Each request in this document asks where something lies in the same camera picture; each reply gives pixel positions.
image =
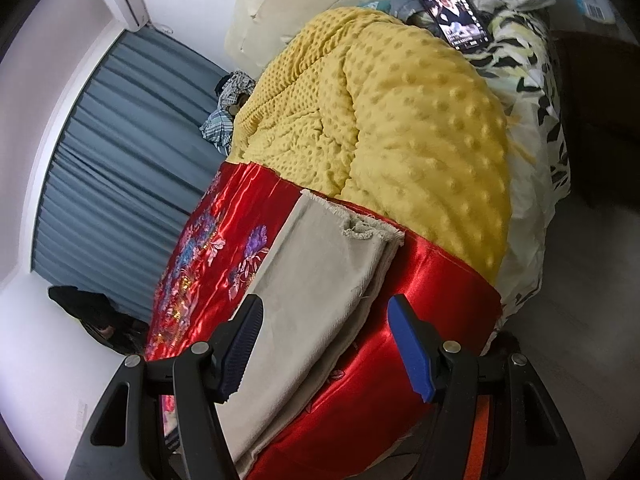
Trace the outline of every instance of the patterned bedsheet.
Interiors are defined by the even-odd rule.
[[[570,190],[570,168],[560,123],[548,30],[532,12],[502,10],[490,23],[494,42],[466,54],[508,117],[511,222],[496,289],[503,316],[496,329],[542,285],[546,227]]]

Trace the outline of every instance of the frayed fabric edge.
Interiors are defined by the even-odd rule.
[[[385,242],[398,240],[400,246],[404,245],[404,232],[385,221],[373,218],[373,216],[358,214],[348,207],[329,202],[309,189],[303,189],[300,194],[322,204],[332,214],[341,218],[343,220],[342,234],[344,236],[367,240],[376,235],[380,236]]]

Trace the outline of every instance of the air conditioner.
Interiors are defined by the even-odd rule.
[[[131,32],[140,30],[149,21],[144,0],[104,0],[113,17]]]

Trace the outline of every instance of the embroidered flower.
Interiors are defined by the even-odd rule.
[[[211,186],[209,186],[210,192],[214,192],[218,188],[218,184],[220,184],[221,179],[222,179],[222,173],[217,172],[216,176],[213,177]]]
[[[267,226],[255,227],[244,246],[244,257],[253,258],[267,244]]]
[[[171,275],[171,280],[173,281],[177,274],[180,272],[180,269],[183,269],[189,265],[191,260],[193,260],[194,254],[196,252],[196,240],[194,238],[189,238],[185,241],[178,258],[174,264],[174,270]]]
[[[225,246],[225,241],[222,238],[218,238],[209,243],[207,248],[207,265],[211,266],[213,258],[218,255],[218,251],[222,250]]]
[[[267,227],[256,226],[244,245],[244,260],[234,267],[228,274],[229,299],[236,297],[240,288],[247,288],[253,281],[262,258],[269,252],[267,245]]]
[[[229,276],[226,279],[229,286],[229,299],[232,300],[238,295],[240,290],[240,272],[237,267],[234,267],[229,271]]]
[[[184,249],[187,241],[191,239],[191,235],[193,234],[193,225],[188,226],[182,234],[180,235],[180,241],[178,241],[178,247],[180,248],[180,252]]]

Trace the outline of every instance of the blue-gray curtain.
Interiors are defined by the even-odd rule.
[[[53,156],[34,237],[37,273],[150,319],[180,231],[224,160],[199,131],[223,75],[151,28],[121,36]]]

